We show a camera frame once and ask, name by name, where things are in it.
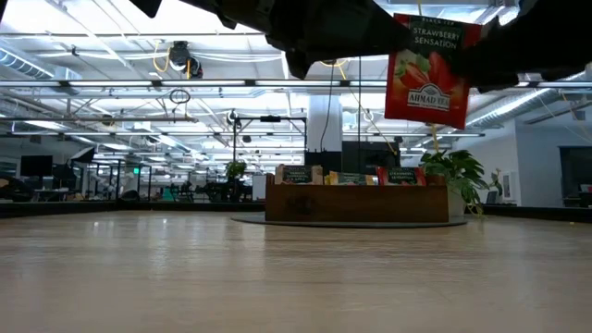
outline white pillar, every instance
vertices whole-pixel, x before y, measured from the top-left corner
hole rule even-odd
[[[320,153],[321,147],[328,152],[341,152],[343,141],[343,107],[339,102],[339,95],[312,95],[308,107],[308,151]]]

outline green plant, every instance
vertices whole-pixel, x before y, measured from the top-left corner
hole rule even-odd
[[[481,200],[478,190],[488,190],[489,184],[483,179],[483,166],[468,151],[446,154],[425,153],[420,166],[427,176],[442,176],[451,191],[462,196],[469,209],[476,209],[482,215]]]
[[[226,164],[226,176],[228,179],[240,178],[246,169],[247,164],[244,162],[229,162]]]

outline computer monitor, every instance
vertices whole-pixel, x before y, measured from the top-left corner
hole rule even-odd
[[[54,175],[54,157],[31,155],[20,158],[20,175],[24,177],[45,177]]]

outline ahmad tea logo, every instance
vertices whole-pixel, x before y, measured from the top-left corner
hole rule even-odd
[[[420,89],[409,90],[407,105],[450,111],[450,96],[442,93],[436,84],[428,83]]]

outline wall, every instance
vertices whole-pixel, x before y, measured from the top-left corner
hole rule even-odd
[[[592,146],[592,137],[587,141],[586,133],[578,124],[572,122],[566,129],[564,126],[552,127],[549,122],[529,126],[517,121],[520,188],[525,206],[563,207],[560,147]],[[587,135],[592,133],[589,121],[582,125]]]
[[[496,172],[496,168],[502,172],[512,172],[515,175],[515,200],[521,205],[521,191],[518,186],[520,173],[518,168],[518,152],[516,149],[516,128],[513,120],[503,124],[502,129],[488,129],[483,131],[483,138],[462,138],[454,143],[457,150],[468,150],[485,170],[484,181],[490,182],[490,175]],[[487,199],[487,191],[480,191],[479,196],[484,203]]]

